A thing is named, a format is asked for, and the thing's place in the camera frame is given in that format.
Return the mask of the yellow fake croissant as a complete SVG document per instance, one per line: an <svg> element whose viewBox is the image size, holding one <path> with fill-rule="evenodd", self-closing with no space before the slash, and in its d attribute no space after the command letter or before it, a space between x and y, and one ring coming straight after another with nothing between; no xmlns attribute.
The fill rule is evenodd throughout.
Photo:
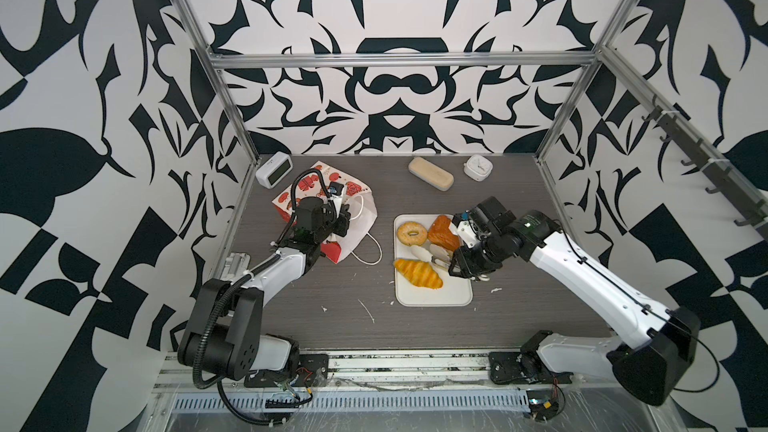
<svg viewBox="0 0 768 432"><path fill-rule="evenodd" d="M397 259L394 267L413 286L432 290L443 287L443 280L427 262Z"/></svg>

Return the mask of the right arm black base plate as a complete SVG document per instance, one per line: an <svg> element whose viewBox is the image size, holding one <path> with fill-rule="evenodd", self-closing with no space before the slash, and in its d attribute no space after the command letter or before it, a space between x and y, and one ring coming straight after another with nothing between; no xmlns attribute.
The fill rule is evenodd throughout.
<svg viewBox="0 0 768 432"><path fill-rule="evenodd" d="M494 351L488 360L489 378L496 385L572 383L570 373L550 371L534 353Z"/></svg>

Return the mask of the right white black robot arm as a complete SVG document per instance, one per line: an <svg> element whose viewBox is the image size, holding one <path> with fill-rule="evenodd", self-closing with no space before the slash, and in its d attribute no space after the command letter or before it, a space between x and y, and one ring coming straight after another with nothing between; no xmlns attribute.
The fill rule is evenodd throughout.
<svg viewBox="0 0 768 432"><path fill-rule="evenodd" d="M581 299L612 331L609 338L569 337L541 330L514 364L493 374L504 383L553 382L580 373L615 379L641 402L662 405L693 364L701 322L690 310L670 309L633 288L581 249L554 219L537 210L517 217L490 197L429 227L396 231L407 246L446 251L437 263L455 278L480 280L517 258L546 272Z"/></svg>

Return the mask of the brown fake croissant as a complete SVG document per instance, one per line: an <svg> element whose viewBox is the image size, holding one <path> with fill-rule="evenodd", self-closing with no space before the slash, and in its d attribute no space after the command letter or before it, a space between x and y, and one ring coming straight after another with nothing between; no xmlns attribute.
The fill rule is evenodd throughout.
<svg viewBox="0 0 768 432"><path fill-rule="evenodd" d="M461 242L459 237L450 230L451 225L450 217L439 215L431 224L427 238L432 245L453 253L461 246Z"/></svg>

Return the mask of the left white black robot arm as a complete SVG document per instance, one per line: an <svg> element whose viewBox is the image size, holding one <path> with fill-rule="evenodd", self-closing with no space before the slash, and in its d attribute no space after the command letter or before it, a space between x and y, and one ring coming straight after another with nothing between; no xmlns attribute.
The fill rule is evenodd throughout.
<svg viewBox="0 0 768 432"><path fill-rule="evenodd" d="M204 283L177 352L179 363L192 368L195 387L240 380L257 361L263 369L285 367L291 343L261 333L263 308L313 267L329 236L346 235L350 220L349 206L338 196L304 198L267 259L233 280Z"/></svg>

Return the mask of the fake bagel donut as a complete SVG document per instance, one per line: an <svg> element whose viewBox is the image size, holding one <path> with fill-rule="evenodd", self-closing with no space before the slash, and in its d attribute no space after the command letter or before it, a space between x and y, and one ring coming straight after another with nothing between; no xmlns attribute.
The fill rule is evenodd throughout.
<svg viewBox="0 0 768 432"><path fill-rule="evenodd" d="M406 246L421 246L428 239L428 230L418 222L407 221L398 227L396 235Z"/></svg>

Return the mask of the white red paper bag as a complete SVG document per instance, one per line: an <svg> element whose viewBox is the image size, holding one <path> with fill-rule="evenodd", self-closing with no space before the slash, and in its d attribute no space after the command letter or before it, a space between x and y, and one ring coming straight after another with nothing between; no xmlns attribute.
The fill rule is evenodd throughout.
<svg viewBox="0 0 768 432"><path fill-rule="evenodd" d="M303 251L309 264L319 257L338 264L353 255L377 219L370 187L322 161L300 173L272 205L286 221L277 245Z"/></svg>

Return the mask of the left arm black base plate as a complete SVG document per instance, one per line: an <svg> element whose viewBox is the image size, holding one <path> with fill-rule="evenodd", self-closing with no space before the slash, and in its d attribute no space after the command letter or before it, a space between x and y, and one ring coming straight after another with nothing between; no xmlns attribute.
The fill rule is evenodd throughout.
<svg viewBox="0 0 768 432"><path fill-rule="evenodd" d="M244 385L246 388L277 387L281 383L293 387L320 386L327 380L329 359L325 353L299 353L291 356L280 371L251 371Z"/></svg>

